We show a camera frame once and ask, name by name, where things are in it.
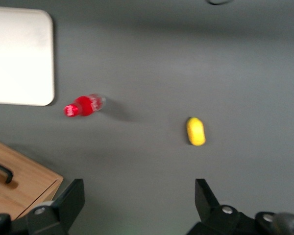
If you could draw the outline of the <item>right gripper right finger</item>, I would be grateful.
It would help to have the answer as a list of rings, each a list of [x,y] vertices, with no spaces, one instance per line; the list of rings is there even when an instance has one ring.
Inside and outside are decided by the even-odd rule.
[[[195,205],[200,218],[189,235],[258,235],[255,220],[232,206],[221,205],[205,179],[195,180]]]

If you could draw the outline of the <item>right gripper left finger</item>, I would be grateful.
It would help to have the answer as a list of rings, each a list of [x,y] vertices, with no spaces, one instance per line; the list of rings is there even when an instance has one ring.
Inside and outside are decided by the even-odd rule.
[[[85,204],[84,181],[74,179],[50,204],[36,206],[26,216],[30,235],[67,235]]]

